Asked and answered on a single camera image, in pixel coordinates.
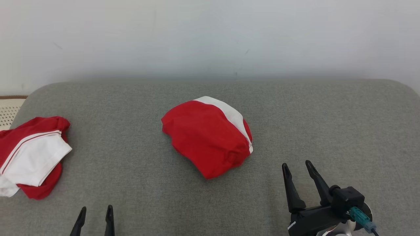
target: crumpled red and white cloth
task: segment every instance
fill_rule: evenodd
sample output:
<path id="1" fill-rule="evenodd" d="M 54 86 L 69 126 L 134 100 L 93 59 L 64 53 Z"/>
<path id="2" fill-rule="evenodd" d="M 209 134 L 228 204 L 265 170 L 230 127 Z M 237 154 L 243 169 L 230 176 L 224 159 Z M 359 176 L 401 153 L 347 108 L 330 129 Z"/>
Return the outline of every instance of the crumpled red and white cloth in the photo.
<path id="1" fill-rule="evenodd" d="M 252 153 L 248 124 L 235 108 L 212 97 L 182 103 L 162 117 L 162 131 L 206 179 L 240 166 Z"/>
<path id="2" fill-rule="evenodd" d="M 0 131 L 0 196 L 11 197 L 19 188 L 33 199 L 50 194 L 71 151 L 63 117 L 36 117 L 21 126 Z"/>

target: cable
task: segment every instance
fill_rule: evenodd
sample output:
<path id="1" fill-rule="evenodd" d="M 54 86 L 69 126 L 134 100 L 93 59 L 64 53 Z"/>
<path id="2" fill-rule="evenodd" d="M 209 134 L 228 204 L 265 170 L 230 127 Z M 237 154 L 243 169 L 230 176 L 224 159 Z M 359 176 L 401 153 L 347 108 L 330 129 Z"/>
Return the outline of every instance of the cable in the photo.
<path id="1" fill-rule="evenodd" d="M 372 233 L 375 235 L 375 236 L 379 236 L 379 234 L 376 232 L 376 230 L 373 228 L 372 229 Z"/>
<path id="2" fill-rule="evenodd" d="M 353 220 L 355 220 L 357 223 L 363 226 L 366 232 L 374 233 L 375 236 L 379 236 L 378 233 L 375 231 L 376 225 L 372 221 L 370 221 L 370 218 L 365 213 L 363 213 L 363 211 L 361 211 L 359 208 L 357 207 L 350 208 L 350 211 L 348 211 L 348 214 Z"/>

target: brown trim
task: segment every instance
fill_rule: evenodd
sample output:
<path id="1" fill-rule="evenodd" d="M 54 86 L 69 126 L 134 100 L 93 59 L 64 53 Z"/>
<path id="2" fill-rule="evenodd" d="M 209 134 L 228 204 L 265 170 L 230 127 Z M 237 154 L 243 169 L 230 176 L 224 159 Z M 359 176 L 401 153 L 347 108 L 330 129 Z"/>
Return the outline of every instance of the brown trim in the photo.
<path id="1" fill-rule="evenodd" d="M 12 95 L 12 96 L 0 96 L 0 100 L 4 99 L 26 99 L 28 96 Z"/>

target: gray cushion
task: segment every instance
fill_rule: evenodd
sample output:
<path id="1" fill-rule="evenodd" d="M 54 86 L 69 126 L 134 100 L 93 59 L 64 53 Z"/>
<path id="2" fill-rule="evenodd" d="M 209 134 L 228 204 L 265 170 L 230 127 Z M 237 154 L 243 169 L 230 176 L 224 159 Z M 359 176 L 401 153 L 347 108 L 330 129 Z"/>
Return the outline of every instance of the gray cushion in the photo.
<path id="1" fill-rule="evenodd" d="M 222 100 L 250 126 L 254 152 L 206 181 L 171 146 L 160 118 L 201 96 Z M 0 198 L 2 235 L 287 235 L 281 164 L 300 197 L 319 205 L 305 168 L 366 197 L 382 236 L 420 235 L 420 97 L 389 80 L 231 83 L 62 83 L 29 96 L 12 128 L 36 116 L 70 123 L 63 173 L 47 198 Z M 355 235 L 365 235 L 359 231 Z"/>

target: red and white shirt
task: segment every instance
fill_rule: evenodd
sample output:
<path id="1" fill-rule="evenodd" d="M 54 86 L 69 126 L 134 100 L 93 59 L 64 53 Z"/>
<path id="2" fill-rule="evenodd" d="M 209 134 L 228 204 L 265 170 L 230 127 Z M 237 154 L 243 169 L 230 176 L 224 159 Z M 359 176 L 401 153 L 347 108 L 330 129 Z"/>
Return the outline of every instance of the red and white shirt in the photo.
<path id="1" fill-rule="evenodd" d="M 13 196 L 19 187 L 29 198 L 50 194 L 61 174 L 61 159 L 71 151 L 65 132 L 70 123 L 59 116 L 36 117 L 0 131 L 0 196 Z"/>
<path id="2" fill-rule="evenodd" d="M 235 108 L 212 97 L 180 104 L 162 118 L 162 131 L 206 178 L 243 163 L 253 151 L 248 124 Z"/>

